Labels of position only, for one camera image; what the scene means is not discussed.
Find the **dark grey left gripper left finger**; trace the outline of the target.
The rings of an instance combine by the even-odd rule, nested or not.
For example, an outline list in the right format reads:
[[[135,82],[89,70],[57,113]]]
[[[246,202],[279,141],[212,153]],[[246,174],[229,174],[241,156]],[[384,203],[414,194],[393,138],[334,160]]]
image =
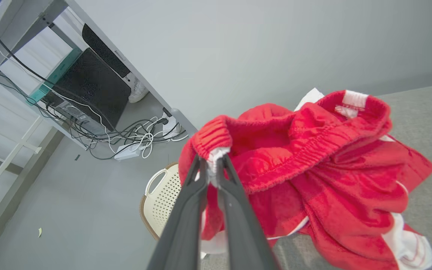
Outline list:
[[[148,264],[148,270],[198,270],[201,266],[202,213],[207,203],[207,164],[196,155],[169,219]]]

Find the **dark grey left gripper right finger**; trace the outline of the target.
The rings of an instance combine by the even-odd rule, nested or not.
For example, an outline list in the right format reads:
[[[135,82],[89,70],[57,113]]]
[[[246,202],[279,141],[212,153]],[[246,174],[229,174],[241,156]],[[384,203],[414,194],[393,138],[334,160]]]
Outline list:
[[[230,270],[279,270],[228,155],[216,162],[218,205],[223,212]]]

